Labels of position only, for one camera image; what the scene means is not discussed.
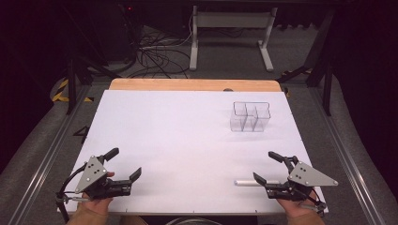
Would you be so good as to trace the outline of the yellow black hazard tape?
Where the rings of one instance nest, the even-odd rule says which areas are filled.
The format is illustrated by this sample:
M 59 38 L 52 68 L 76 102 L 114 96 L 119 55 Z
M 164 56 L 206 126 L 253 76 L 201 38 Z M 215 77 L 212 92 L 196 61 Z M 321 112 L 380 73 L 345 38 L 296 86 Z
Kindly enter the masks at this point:
M 69 84 L 69 80 L 67 78 L 65 78 L 60 84 L 58 89 L 56 90 L 52 101 L 56 102 L 56 101 L 60 101 L 60 102 L 69 102 L 69 98 L 68 97 L 64 97 L 63 96 L 63 92 L 66 90 L 67 85 Z

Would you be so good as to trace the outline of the white table cover sheet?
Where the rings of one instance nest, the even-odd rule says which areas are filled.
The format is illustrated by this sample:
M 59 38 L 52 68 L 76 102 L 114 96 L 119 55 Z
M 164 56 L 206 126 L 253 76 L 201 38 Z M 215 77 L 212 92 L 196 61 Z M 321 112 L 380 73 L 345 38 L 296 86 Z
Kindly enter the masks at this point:
M 268 103 L 264 130 L 231 130 L 238 101 Z M 113 148 L 119 153 L 105 167 L 117 179 L 142 172 L 130 196 L 111 203 L 125 215 L 277 214 L 282 208 L 262 187 L 235 182 L 256 174 L 285 181 L 287 169 L 270 151 L 310 160 L 282 92 L 107 90 L 76 164 Z

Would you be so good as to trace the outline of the white pen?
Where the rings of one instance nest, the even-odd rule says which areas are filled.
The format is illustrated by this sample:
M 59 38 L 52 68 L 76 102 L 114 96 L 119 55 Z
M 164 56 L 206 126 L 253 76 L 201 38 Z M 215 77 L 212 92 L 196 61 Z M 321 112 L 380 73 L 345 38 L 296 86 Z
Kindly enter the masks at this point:
M 279 181 L 267 180 L 267 185 L 279 185 Z M 265 184 L 259 184 L 255 180 L 235 180 L 234 185 L 237 187 L 263 187 Z

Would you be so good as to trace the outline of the black metal stand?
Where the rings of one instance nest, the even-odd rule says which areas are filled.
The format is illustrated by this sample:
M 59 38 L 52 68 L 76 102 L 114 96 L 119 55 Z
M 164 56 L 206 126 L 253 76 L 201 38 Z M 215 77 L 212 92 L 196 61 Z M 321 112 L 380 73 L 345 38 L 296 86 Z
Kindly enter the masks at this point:
M 77 84 L 90 85 L 93 81 L 89 68 L 95 69 L 111 79 L 118 78 L 115 72 L 104 67 L 106 64 L 100 50 L 94 44 L 94 37 L 85 25 L 81 25 L 81 16 L 84 16 L 86 9 L 84 5 L 69 6 L 60 5 L 60 37 L 65 44 L 65 51 L 68 56 L 67 78 L 69 81 L 69 107 L 67 114 L 71 114 L 80 100 L 77 94 Z
M 334 13 L 335 10 L 333 8 L 328 10 L 324 21 L 319 27 L 313 46 L 305 59 L 304 65 L 293 71 L 286 71 L 281 78 L 277 79 L 278 83 L 285 83 L 311 69 L 312 71 L 306 80 L 306 85 L 308 87 L 317 87 L 321 81 L 324 81 L 322 108 L 327 116 L 331 116 L 329 105 L 332 82 L 327 38 Z

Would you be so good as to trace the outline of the person's right hand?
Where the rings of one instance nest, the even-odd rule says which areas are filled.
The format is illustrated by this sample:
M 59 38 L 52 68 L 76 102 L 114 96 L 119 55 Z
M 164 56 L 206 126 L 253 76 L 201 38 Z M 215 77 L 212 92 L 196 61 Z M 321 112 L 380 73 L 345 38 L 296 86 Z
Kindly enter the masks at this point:
M 314 203 L 311 200 L 293 202 L 278 199 L 277 202 L 283 208 L 288 218 L 297 218 L 313 212 L 313 209 L 310 207 L 313 207 Z

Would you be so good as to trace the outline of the aluminium floor rail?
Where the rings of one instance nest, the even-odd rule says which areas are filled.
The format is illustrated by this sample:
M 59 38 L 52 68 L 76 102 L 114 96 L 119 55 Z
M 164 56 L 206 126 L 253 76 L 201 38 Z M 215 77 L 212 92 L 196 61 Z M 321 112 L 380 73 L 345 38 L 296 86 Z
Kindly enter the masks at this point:
M 328 133 L 331 136 L 332 143 L 336 149 L 336 154 L 340 159 L 345 174 L 347 175 L 349 183 L 353 188 L 356 198 L 360 203 L 362 211 L 366 216 L 369 225 L 387 225 L 385 219 L 379 212 L 373 196 L 371 195 L 369 188 L 367 188 L 354 159 L 349 151 L 345 148 L 332 116 L 327 115 L 327 112 L 323 107 L 323 101 L 319 91 L 316 88 L 310 87 L 309 92 L 323 121 L 326 123 Z
M 60 128 L 57 130 L 50 147 L 46 151 L 45 156 L 39 164 L 38 169 L 33 173 L 33 177 L 30 180 L 29 186 L 24 192 L 22 199 L 19 201 L 19 204 L 7 225 L 23 224 L 28 212 L 30 211 L 30 208 L 32 207 L 34 200 L 38 196 L 38 193 L 50 172 L 50 169 L 54 164 L 54 161 L 61 149 L 61 146 L 64 143 L 69 127 L 74 120 L 75 114 L 84 102 L 84 98 L 89 89 L 90 85 L 83 85 L 78 91 L 76 97 L 77 102 L 75 103 L 74 108 L 71 110 L 70 114 L 64 115 Z

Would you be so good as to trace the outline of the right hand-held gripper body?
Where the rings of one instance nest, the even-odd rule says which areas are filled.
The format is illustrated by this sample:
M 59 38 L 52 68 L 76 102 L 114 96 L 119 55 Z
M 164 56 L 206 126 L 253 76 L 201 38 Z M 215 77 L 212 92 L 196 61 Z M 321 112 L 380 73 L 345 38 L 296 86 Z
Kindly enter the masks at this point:
M 282 163 L 288 171 L 287 181 L 279 185 L 264 186 L 270 199 L 312 200 L 311 193 L 315 187 L 336 187 L 339 185 L 335 179 L 300 161 L 296 156 L 284 157 Z

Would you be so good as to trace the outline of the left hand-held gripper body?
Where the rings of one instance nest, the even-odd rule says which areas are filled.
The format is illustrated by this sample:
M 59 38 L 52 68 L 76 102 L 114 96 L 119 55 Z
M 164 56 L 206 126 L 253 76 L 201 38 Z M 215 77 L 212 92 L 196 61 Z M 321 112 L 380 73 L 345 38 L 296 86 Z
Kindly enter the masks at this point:
M 74 192 L 85 193 L 90 200 L 103 200 L 119 196 L 130 196 L 131 180 L 114 181 L 108 177 L 104 161 L 115 155 L 91 156 L 84 166 L 84 171 Z

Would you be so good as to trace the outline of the person's left hand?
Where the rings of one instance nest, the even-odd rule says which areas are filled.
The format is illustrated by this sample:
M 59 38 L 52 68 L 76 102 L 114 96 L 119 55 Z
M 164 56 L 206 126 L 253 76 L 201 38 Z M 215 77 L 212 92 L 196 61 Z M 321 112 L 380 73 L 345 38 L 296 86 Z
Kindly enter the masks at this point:
M 81 206 L 96 214 L 107 216 L 109 212 L 109 205 L 112 201 L 113 198 L 107 198 L 103 200 L 93 200 L 88 202 L 82 202 Z

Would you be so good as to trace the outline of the white metal stand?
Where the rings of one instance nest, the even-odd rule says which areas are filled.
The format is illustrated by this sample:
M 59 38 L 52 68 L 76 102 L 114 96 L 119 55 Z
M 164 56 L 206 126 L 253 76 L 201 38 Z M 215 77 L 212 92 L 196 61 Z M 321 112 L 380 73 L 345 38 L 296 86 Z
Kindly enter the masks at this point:
M 205 12 L 198 6 L 192 7 L 191 15 L 191 57 L 190 70 L 197 69 L 198 62 L 198 29 L 199 28 L 262 28 L 265 35 L 257 41 L 267 71 L 273 71 L 269 53 L 268 41 L 276 19 L 278 9 L 273 7 L 266 12 Z

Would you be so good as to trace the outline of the clear acrylic compartment organizer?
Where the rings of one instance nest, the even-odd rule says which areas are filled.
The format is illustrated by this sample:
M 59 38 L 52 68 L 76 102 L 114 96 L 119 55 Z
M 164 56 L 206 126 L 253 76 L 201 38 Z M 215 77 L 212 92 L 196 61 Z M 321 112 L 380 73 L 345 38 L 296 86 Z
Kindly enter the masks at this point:
M 263 132 L 270 118 L 268 102 L 235 101 L 230 128 L 234 132 Z

